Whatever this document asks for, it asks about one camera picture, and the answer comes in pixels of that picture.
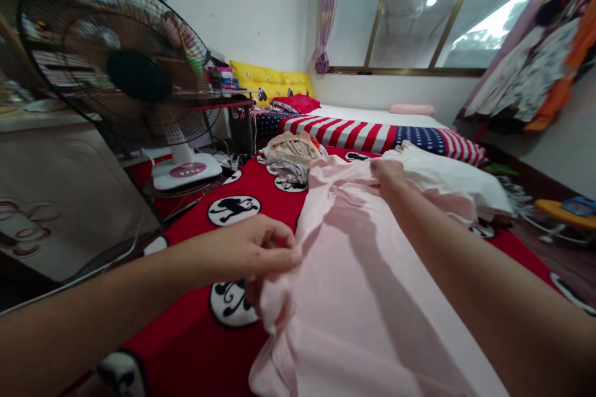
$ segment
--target cabinet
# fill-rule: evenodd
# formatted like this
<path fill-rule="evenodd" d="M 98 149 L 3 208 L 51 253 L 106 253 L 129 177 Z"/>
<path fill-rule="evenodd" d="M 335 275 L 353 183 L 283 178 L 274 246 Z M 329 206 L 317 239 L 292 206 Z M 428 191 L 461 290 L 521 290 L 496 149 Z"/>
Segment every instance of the cabinet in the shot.
<path fill-rule="evenodd" d="M 9 256 L 64 282 L 159 223 L 89 123 L 0 133 L 0 231 Z"/>

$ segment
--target electric fan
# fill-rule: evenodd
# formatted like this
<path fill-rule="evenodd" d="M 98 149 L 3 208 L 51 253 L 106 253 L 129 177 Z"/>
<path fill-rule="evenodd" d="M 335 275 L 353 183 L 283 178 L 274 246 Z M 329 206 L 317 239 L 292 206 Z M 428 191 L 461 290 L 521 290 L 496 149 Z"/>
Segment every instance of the electric fan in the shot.
<path fill-rule="evenodd" d="M 188 145 L 223 101 L 204 75 L 210 52 L 164 0 L 20 0 L 17 28 L 52 90 L 100 132 L 171 146 L 173 160 L 153 168 L 156 189 L 222 172 Z"/>

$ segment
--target window glass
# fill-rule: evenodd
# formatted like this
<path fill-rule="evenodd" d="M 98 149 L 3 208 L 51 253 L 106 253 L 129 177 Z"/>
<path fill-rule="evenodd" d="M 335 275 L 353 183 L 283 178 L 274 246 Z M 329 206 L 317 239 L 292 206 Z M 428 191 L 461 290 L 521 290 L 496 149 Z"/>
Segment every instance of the window glass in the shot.
<path fill-rule="evenodd" d="M 379 0 L 339 0 L 327 55 L 335 66 L 363 66 Z"/>
<path fill-rule="evenodd" d="M 438 67 L 487 68 L 529 0 L 465 0 Z"/>
<path fill-rule="evenodd" d="M 456 1 L 386 0 L 369 66 L 428 68 Z"/>

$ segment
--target bedsheet with cartoon print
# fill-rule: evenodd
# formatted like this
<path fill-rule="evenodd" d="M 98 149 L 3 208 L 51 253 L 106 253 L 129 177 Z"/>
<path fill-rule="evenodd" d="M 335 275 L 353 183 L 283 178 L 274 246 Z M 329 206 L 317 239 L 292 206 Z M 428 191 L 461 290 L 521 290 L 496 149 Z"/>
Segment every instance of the bedsheet with cartoon print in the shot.
<path fill-rule="evenodd" d="M 370 153 L 327 148 L 358 163 Z M 292 229 L 307 188 L 279 181 L 259 156 L 249 160 L 224 185 L 205 196 L 154 244 L 174 245 L 257 213 Z M 553 288 L 572 297 L 552 273 L 509 230 L 477 225 L 473 232 L 524 265 Z M 248 372 L 268 335 L 245 300 L 244 283 L 216 283 L 188 293 L 156 318 L 122 351 L 101 365 L 101 374 L 121 395 L 251 396 Z"/>

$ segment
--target fan base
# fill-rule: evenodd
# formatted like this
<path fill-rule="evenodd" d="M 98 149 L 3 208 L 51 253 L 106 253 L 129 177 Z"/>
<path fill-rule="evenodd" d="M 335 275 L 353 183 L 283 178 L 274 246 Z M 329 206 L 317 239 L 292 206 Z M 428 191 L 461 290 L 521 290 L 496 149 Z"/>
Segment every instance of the fan base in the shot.
<path fill-rule="evenodd" d="M 194 154 L 190 163 L 176 164 L 174 160 L 167 160 L 156 164 L 153 168 L 153 186 L 158 190 L 168 190 L 221 173 L 222 167 L 212 155 Z"/>

